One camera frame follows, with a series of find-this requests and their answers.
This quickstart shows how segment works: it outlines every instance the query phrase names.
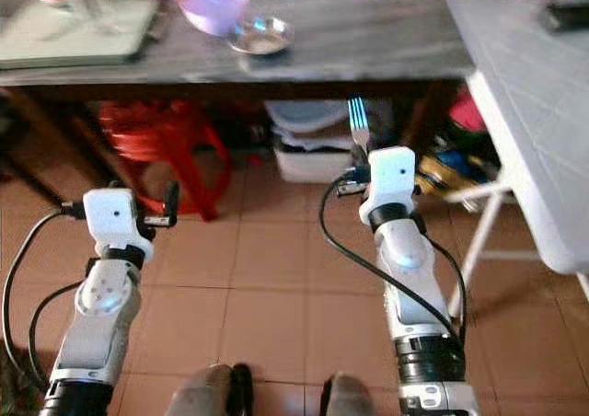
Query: red chair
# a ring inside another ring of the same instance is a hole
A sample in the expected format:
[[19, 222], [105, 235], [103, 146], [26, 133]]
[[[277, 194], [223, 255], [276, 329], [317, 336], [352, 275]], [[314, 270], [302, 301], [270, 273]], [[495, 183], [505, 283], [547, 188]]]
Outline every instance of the red chair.
[[[100, 123], [145, 207], [163, 213], [163, 203], [147, 196], [142, 176], [150, 163], [164, 160], [188, 194], [189, 199], [180, 204], [179, 213], [198, 213], [205, 221], [215, 219], [214, 202], [223, 195], [231, 179], [231, 158], [196, 104], [186, 101], [171, 104], [108, 102], [100, 111]], [[210, 190], [203, 185], [201, 172], [191, 154], [197, 145], [211, 145], [224, 163], [220, 177]]]

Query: fork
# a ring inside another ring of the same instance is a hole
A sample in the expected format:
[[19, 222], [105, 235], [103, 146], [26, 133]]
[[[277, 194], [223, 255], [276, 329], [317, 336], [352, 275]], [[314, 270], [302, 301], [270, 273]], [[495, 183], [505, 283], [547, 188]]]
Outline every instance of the fork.
[[366, 111], [361, 98], [351, 98], [348, 100], [348, 112], [350, 113], [350, 130], [352, 131], [353, 141], [358, 144], [366, 156], [368, 156], [368, 139], [370, 130], [368, 129], [368, 120]]

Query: gray shoe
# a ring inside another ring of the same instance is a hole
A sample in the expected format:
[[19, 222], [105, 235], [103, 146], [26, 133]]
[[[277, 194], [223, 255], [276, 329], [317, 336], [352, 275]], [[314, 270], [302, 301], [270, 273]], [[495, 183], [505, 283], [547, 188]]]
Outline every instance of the gray shoe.
[[326, 416], [375, 416], [368, 388], [353, 376], [337, 373], [331, 382]]
[[230, 388], [231, 367], [211, 365], [174, 393], [166, 416], [225, 416]]

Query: black cable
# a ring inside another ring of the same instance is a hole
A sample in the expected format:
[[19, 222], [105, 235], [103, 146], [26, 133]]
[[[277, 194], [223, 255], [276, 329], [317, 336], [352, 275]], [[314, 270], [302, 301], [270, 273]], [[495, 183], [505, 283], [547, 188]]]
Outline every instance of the black cable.
[[10, 264], [10, 269], [8, 271], [8, 275], [6, 277], [6, 282], [4, 285], [4, 292], [2, 294], [2, 332], [4, 335], [4, 344], [6, 347], [6, 353], [8, 354], [8, 358], [13, 366], [17, 369], [17, 371], [22, 375], [28, 378], [32, 384], [37, 387], [39, 390], [44, 391], [44, 384], [40, 383], [39, 380], [35, 375], [33, 375], [29, 369], [24, 369], [18, 363], [17, 357], [15, 355], [15, 343], [12, 340], [12, 332], [10, 331], [10, 292], [12, 289], [12, 282], [14, 281], [15, 275], [17, 274], [18, 267], [20, 262], [25, 257], [27, 250], [29, 249], [30, 243], [32, 242], [33, 238], [39, 233], [42, 227], [51, 221], [53, 218], [60, 216], [62, 213], [60, 211], [55, 211], [51, 214], [48, 214], [40, 219], [40, 221], [34, 225], [31, 229], [27, 237], [25, 238], [24, 242], [20, 246], [20, 249], [17, 252], [16, 257], [12, 260]]
[[346, 180], [349, 180], [349, 179], [351, 179], [351, 174], [349, 174], [349, 173], [343, 174], [339, 178], [333, 180], [330, 183], [330, 185], [328, 186], [328, 188], [325, 191], [325, 193], [323, 194], [323, 198], [321, 199], [321, 205], [319, 207], [319, 224], [321, 226], [321, 231], [323, 232], [323, 237], [326, 239], [326, 241], [332, 247], [334, 247], [336, 250], [338, 250], [339, 253], [341, 253], [345, 257], [349, 258], [350, 260], [354, 261], [356, 264], [361, 265], [362, 267], [364, 267], [368, 271], [372, 272], [374, 275], [378, 276], [379, 278], [383, 279], [387, 283], [392, 284], [393, 286], [395, 286], [396, 288], [398, 288], [402, 293], [404, 293], [406, 296], [408, 296], [413, 301], [415, 301], [417, 304], [419, 304], [420, 306], [422, 306], [423, 308], [425, 308], [438, 321], [440, 321], [440, 323], [442, 323], [442, 325], [446, 328], [446, 330], [448, 330], [448, 333], [450, 334], [450, 337], [451, 338], [454, 338], [455, 341], [462, 347], [462, 342], [461, 342], [460, 338], [458, 338], [458, 336], [456, 335], [456, 332], [454, 330], [454, 327], [452, 326], [452, 323], [450, 323], [450, 321], [448, 321], [444, 317], [444, 315], [442, 315], [434, 306], [432, 306], [430, 303], [428, 303], [420, 295], [418, 295], [415, 292], [413, 292], [405, 284], [400, 283], [395, 278], [393, 278], [392, 276], [390, 276], [388, 273], [381, 271], [374, 264], [368, 262], [367, 260], [365, 260], [364, 258], [362, 258], [360, 255], [358, 255], [358, 254], [352, 252], [351, 250], [345, 248], [341, 243], [339, 243], [334, 237], [331, 236], [331, 234], [329, 233], [329, 231], [328, 231], [328, 229], [327, 229], [327, 227], [325, 225], [325, 205], [327, 203], [327, 200], [328, 200], [329, 196], [331, 195], [331, 193], [335, 189], [335, 187], [341, 181], [346, 181]]
[[43, 367], [40, 365], [39, 356], [37, 355], [37, 344], [36, 340], [36, 333], [37, 333], [37, 321], [39, 320], [40, 313], [53, 299], [57, 296], [62, 295], [70, 290], [77, 288], [82, 282], [79, 281], [77, 283], [66, 285], [61, 289], [56, 290], [52, 294], [48, 295], [43, 299], [40, 304], [37, 306], [35, 313], [33, 314], [33, 318], [30, 320], [29, 326], [29, 360], [30, 364], [33, 367], [33, 373], [37, 376], [37, 379], [44, 384], [45, 388], [49, 387], [49, 380], [45, 376], [43, 372]]
[[464, 279], [462, 278], [462, 272], [458, 267], [458, 263], [456, 262], [455, 258], [452, 254], [444, 248], [441, 244], [433, 241], [431, 238], [426, 238], [432, 243], [433, 248], [435, 248], [438, 252], [440, 252], [450, 263], [452, 269], [456, 274], [456, 278], [458, 279], [458, 288], [460, 289], [460, 329], [458, 335], [460, 340], [462, 341], [462, 345], [464, 346], [467, 341], [467, 287], [464, 285]]

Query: white folding table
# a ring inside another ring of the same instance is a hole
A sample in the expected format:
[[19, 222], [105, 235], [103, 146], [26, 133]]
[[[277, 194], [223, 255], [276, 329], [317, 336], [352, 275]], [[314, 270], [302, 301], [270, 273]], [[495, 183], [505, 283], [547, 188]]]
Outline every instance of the white folding table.
[[[512, 191], [539, 257], [576, 274], [589, 300], [589, 30], [545, 31], [538, 16], [547, 1], [447, 0], [477, 66], [468, 88], [502, 162], [497, 180], [447, 200], [489, 197], [464, 260], [466, 283]], [[453, 315], [457, 306], [455, 292]]]

